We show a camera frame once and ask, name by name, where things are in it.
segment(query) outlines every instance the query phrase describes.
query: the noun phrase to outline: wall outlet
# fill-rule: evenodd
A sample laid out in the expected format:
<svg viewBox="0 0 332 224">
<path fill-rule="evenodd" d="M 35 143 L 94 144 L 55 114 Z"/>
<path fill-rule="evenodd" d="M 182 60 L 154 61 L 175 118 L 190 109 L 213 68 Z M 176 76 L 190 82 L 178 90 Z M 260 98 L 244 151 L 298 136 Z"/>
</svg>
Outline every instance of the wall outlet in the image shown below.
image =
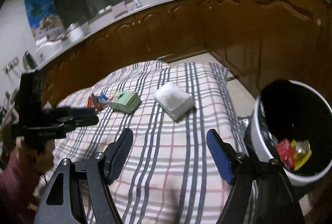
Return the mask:
<svg viewBox="0 0 332 224">
<path fill-rule="evenodd" d="M 19 64 L 19 58 L 16 56 L 13 60 L 11 60 L 4 68 L 3 71 L 6 75 L 17 65 Z"/>
</svg>

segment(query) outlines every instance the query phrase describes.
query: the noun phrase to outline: person's arm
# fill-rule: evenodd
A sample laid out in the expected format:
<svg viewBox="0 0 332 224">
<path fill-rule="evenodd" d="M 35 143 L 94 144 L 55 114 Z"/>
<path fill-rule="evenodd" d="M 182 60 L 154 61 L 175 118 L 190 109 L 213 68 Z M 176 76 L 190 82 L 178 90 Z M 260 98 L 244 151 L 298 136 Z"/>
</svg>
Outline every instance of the person's arm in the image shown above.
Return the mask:
<svg viewBox="0 0 332 224">
<path fill-rule="evenodd" d="M 33 223 L 36 205 L 33 196 L 40 176 L 52 168 L 54 141 L 45 145 L 45 153 L 37 155 L 35 150 L 27 148 L 23 139 L 17 140 L 17 147 L 12 151 L 7 168 L 0 174 L 0 197 L 7 214 L 13 219 Z"/>
</svg>

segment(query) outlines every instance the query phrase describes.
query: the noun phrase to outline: silver bolt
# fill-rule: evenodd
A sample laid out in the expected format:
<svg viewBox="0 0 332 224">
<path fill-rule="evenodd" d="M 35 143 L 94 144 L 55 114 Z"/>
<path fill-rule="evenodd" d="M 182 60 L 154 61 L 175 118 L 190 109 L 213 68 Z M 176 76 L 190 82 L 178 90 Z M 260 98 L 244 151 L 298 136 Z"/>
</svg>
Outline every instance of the silver bolt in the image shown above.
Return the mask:
<svg viewBox="0 0 332 224">
<path fill-rule="evenodd" d="M 279 165 L 279 161 L 278 161 L 278 159 L 271 159 L 271 163 L 272 163 L 273 165 Z"/>
<path fill-rule="evenodd" d="M 245 159 L 247 157 L 247 155 L 244 153 L 237 153 L 236 156 L 238 159 Z"/>
<path fill-rule="evenodd" d="M 96 159 L 102 159 L 103 157 L 104 157 L 104 153 L 102 153 L 102 152 L 95 154 Z"/>
<path fill-rule="evenodd" d="M 63 160 L 61 160 L 61 164 L 62 165 L 67 165 L 67 164 L 69 164 L 71 161 L 70 161 L 70 159 L 63 159 Z"/>
</svg>

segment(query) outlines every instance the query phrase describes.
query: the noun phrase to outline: checkered fabric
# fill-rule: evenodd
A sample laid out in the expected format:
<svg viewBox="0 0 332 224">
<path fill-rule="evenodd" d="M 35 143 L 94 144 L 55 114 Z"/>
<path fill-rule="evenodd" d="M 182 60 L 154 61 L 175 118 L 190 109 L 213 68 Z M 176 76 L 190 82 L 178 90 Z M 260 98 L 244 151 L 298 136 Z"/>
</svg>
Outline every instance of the checkered fabric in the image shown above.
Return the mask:
<svg viewBox="0 0 332 224">
<path fill-rule="evenodd" d="M 85 107 L 91 93 L 109 97 L 116 90 L 136 91 L 141 106 L 133 115 L 107 107 L 99 114 L 98 125 L 76 129 L 66 139 L 57 140 L 55 166 L 63 158 L 74 162 L 104 151 L 124 128 L 130 128 L 132 149 L 121 176 L 109 186 L 123 222 L 216 223 L 231 188 L 220 178 L 206 146 L 207 131 L 216 129 L 237 152 L 246 152 L 226 77 L 226 68 L 210 63 L 170 67 L 147 61 L 114 71 L 94 86 L 68 96 L 60 106 Z M 179 122 L 153 97 L 168 81 L 195 100 L 195 108 Z M 256 193 L 253 184 L 245 223 L 251 222 Z M 89 223 L 95 223 L 87 189 L 83 200 Z"/>
</svg>

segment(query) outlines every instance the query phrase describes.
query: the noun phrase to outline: floor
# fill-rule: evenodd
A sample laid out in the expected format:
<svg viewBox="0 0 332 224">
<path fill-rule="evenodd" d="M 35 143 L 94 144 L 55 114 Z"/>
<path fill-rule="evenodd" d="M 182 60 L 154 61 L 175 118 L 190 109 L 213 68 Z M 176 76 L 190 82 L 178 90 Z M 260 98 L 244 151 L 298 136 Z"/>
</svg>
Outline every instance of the floor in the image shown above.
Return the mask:
<svg viewBox="0 0 332 224">
<path fill-rule="evenodd" d="M 169 63 L 169 65 L 177 66 L 182 63 L 192 63 L 192 62 L 217 63 L 221 65 L 217 61 L 217 59 L 215 59 L 209 53 L 192 56 L 183 60 Z M 227 77 L 230 78 L 232 76 L 233 74 L 228 72 Z M 243 85 L 238 80 L 231 80 L 227 82 L 227 88 L 230 97 L 233 101 L 236 115 L 237 116 L 251 115 L 255 105 L 255 99 L 249 94 L 249 92 L 243 87 Z"/>
</svg>

